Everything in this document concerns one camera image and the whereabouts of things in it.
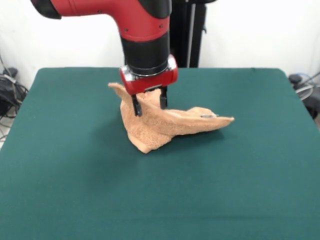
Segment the white wall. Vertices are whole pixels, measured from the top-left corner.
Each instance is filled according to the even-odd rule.
[[[319,9],[319,0],[217,0],[208,5],[200,66],[314,74],[320,70]],[[0,0],[0,49],[27,87],[43,67],[123,64],[110,17],[46,19],[30,0]]]

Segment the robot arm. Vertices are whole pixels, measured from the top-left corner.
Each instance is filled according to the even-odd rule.
[[[31,0],[44,17],[110,15],[121,37],[126,65],[120,75],[136,116],[142,115],[136,94],[161,89],[160,105],[167,107],[167,86],[178,78],[170,55],[171,0]]]

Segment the crumpled towel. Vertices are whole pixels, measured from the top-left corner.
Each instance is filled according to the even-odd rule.
[[[125,87],[119,83],[109,83],[108,86],[122,99],[120,111],[129,140],[145,154],[162,147],[175,136],[221,129],[235,120],[233,117],[217,116],[202,107],[187,111],[162,110],[160,89],[137,95],[142,108],[142,116],[138,117],[134,114],[132,99]]]

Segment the green felt surface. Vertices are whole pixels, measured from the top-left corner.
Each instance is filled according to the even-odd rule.
[[[318,240],[320,134],[278,69],[181,69],[169,107],[230,126],[147,155],[115,68],[41,69],[0,151],[1,240]]]

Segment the black stand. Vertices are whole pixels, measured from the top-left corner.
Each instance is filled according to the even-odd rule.
[[[179,68],[199,65],[206,4],[216,0],[173,0],[170,16],[170,48]]]

